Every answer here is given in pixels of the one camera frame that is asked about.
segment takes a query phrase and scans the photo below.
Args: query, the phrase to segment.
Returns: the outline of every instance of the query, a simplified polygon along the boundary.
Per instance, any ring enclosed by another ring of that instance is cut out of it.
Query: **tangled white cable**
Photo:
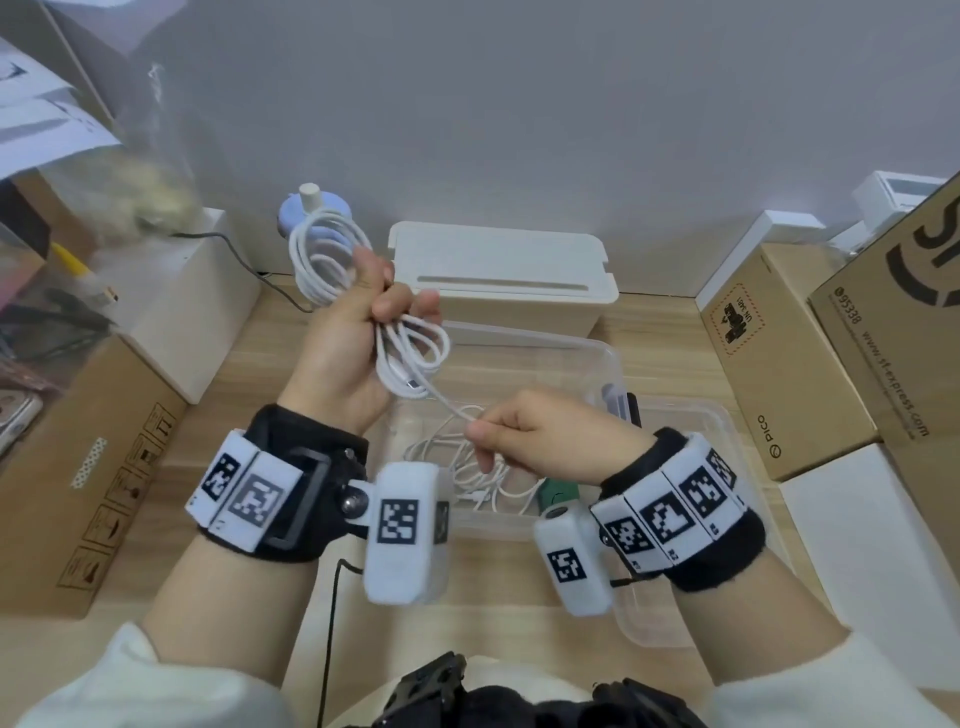
[[[352,251],[335,240],[311,238],[310,231],[316,225],[339,232],[351,245],[361,245],[364,248],[372,246],[360,226],[329,207],[321,207],[308,213],[290,232],[290,260],[294,266],[298,289],[312,304],[329,306],[353,283],[347,267],[350,265]],[[479,510],[483,503],[489,500],[491,509],[496,513],[497,495],[508,498],[526,497],[519,511],[523,514],[536,497],[537,489],[543,480],[538,480],[533,487],[522,493],[510,493],[503,489],[503,482],[510,472],[510,467],[502,457],[496,456],[490,473],[481,473],[474,457],[473,445],[464,438],[463,433],[441,434],[454,418],[470,422],[476,419],[470,411],[483,410],[479,404],[457,407],[430,383],[430,377],[440,369],[449,355],[450,337],[443,327],[416,316],[403,314],[397,322],[379,324],[376,327],[376,373],[383,385],[393,394],[407,400],[422,400],[432,395],[452,413],[431,437],[407,448],[403,459],[425,460],[434,445],[455,446],[457,451],[448,467],[453,473],[454,485],[461,491],[460,498],[475,500],[473,510]]]
[[[329,306],[353,283],[344,264],[349,265],[352,251],[335,240],[311,238],[315,225],[336,230],[352,245],[372,246],[359,225],[329,207],[310,212],[290,231],[290,260],[298,289],[314,305]],[[455,416],[473,420],[430,383],[449,355],[450,337],[443,327],[416,316],[403,314],[399,321],[376,327],[376,373],[383,386],[407,400],[432,395]]]

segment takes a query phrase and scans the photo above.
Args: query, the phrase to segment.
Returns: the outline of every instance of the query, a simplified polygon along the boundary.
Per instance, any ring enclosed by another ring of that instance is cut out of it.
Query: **green object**
[[[543,513],[547,508],[580,497],[580,486],[570,480],[548,477],[537,491],[537,506]]]

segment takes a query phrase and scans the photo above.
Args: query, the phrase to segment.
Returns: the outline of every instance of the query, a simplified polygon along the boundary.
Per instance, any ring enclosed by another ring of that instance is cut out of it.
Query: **white sleeve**
[[[857,634],[813,662],[721,686],[706,723],[711,728],[956,728]]]
[[[262,680],[161,664],[147,636],[128,623],[90,672],[41,700],[17,725],[294,728],[294,718],[280,691]]]

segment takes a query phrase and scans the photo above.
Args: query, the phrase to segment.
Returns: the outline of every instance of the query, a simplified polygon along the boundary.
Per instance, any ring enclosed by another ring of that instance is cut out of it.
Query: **hand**
[[[582,485],[599,485],[655,442],[645,430],[551,389],[525,389],[495,404],[465,435],[484,473],[499,453],[540,477]]]
[[[311,314],[300,360],[277,403],[362,435],[391,401],[373,369],[374,322],[386,324],[409,312],[438,324],[440,294],[425,290],[414,296],[408,285],[393,283],[393,263],[367,248],[353,249],[353,264],[356,281],[349,291]]]

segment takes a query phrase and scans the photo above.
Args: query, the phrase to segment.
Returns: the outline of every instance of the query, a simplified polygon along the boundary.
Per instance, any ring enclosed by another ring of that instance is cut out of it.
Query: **qr code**
[[[727,487],[733,490],[733,485],[736,483],[736,473],[733,472],[733,468],[727,465],[727,461],[720,457],[720,453],[711,449],[709,455],[707,455],[707,462],[717,471],[720,479],[727,483]]]
[[[237,518],[262,527],[283,498],[283,489],[259,475],[251,475],[240,484],[229,511]]]
[[[557,575],[557,581],[561,584],[587,578],[584,567],[577,558],[577,552],[572,548],[551,551],[546,557],[550,562],[550,568]]]
[[[694,525],[693,517],[675,493],[667,493],[641,508],[640,517],[661,544],[675,539]]]
[[[233,477],[237,475],[239,469],[240,463],[237,462],[235,458],[224,453],[220,456],[220,459],[217,460],[217,464],[213,466],[210,475],[204,478],[204,482],[200,484],[200,487],[208,496],[214,500],[219,500]]]
[[[611,538],[616,541],[620,550],[624,553],[640,553],[656,548],[650,543],[650,539],[640,528],[640,524],[629,516],[618,521],[604,523],[604,528],[607,529],[607,533],[611,535]]]
[[[450,534],[450,502],[437,501],[437,513],[433,521],[433,543],[445,544]]]
[[[419,504],[414,498],[385,498],[380,501],[380,544],[415,544]]]
[[[693,504],[700,518],[704,519],[727,501],[727,496],[720,489],[720,484],[714,480],[703,466],[697,468],[689,478],[680,484],[680,490],[686,499]]]

